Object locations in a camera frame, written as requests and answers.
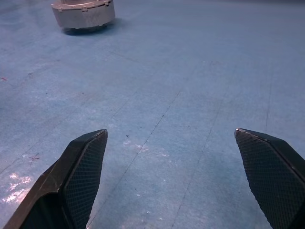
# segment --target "metallic canister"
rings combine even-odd
[[[61,0],[52,8],[62,29],[98,27],[115,18],[113,0]]]

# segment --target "metal cylindrical object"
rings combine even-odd
[[[63,29],[102,26],[115,18],[113,0],[61,0],[52,4],[52,8]]]

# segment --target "blue floor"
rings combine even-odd
[[[305,6],[116,0],[113,25],[71,36],[52,2],[0,7],[0,228],[72,139],[105,128],[89,229],[269,229],[234,129],[305,157]]]

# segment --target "silver cylinder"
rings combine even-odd
[[[63,29],[102,26],[115,18],[113,0],[61,0],[52,4],[52,8]]]

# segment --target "textured grip pad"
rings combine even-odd
[[[63,199],[75,229],[86,228],[100,185],[106,147],[102,138],[99,135],[85,146],[63,189]]]
[[[304,181],[287,158],[272,145],[273,140],[284,141],[259,135],[242,129],[235,133],[250,189],[274,229],[304,228]],[[286,153],[296,154],[292,148]]]

